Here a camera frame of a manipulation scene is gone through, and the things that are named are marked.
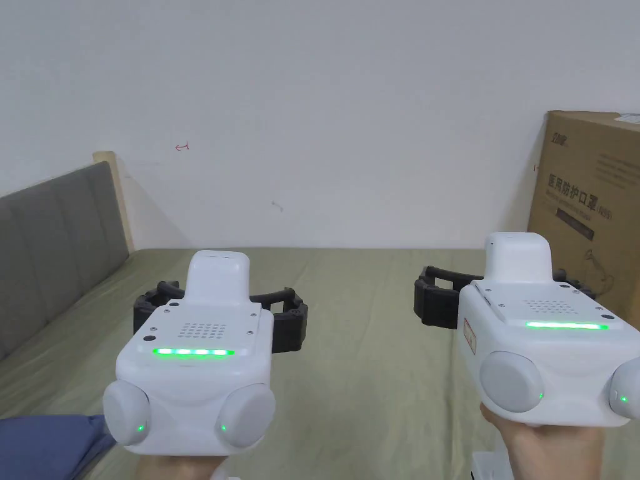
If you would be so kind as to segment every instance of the blue fabric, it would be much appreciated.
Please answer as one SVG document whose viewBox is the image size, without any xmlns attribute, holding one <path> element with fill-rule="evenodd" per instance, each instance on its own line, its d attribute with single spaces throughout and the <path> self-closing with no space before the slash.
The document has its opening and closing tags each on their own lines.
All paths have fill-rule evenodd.
<svg viewBox="0 0 640 480">
<path fill-rule="evenodd" d="M 0 420 L 0 479 L 71 480 L 114 444 L 103 415 Z"/>
</svg>

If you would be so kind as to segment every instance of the cardboard box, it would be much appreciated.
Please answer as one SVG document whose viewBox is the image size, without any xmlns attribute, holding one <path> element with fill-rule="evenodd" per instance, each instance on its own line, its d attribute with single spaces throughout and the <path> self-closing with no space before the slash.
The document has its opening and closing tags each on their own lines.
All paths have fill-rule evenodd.
<svg viewBox="0 0 640 480">
<path fill-rule="evenodd" d="M 529 231 L 640 328 L 640 115 L 548 114 Z"/>
</svg>

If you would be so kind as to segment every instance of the white wall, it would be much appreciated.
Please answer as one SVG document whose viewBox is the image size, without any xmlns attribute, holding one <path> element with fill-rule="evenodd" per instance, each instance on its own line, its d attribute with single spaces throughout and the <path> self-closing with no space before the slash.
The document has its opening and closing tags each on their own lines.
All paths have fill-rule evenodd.
<svg viewBox="0 0 640 480">
<path fill-rule="evenodd" d="M 114 150 L 138 248 L 481 246 L 526 226 L 547 110 L 640 111 L 638 18 L 637 0 L 4 0 L 0 191 Z"/>
</svg>

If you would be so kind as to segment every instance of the human hand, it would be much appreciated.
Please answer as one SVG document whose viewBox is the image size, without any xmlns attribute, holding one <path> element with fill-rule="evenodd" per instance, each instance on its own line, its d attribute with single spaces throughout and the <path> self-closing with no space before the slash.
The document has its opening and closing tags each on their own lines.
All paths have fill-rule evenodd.
<svg viewBox="0 0 640 480">
<path fill-rule="evenodd" d="M 224 457 L 140 457 L 136 480 L 210 480 Z"/>
<path fill-rule="evenodd" d="M 504 440 L 515 480 L 599 480 L 604 429 L 542 426 L 503 419 L 483 404 L 480 411 Z"/>
</svg>

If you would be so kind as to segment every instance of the label on box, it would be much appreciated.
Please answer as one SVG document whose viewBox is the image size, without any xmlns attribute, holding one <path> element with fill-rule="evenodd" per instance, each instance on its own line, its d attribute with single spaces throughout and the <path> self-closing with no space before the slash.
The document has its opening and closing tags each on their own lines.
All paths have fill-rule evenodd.
<svg viewBox="0 0 640 480">
<path fill-rule="evenodd" d="M 623 113 L 616 120 L 628 124 L 640 124 L 640 113 Z"/>
</svg>

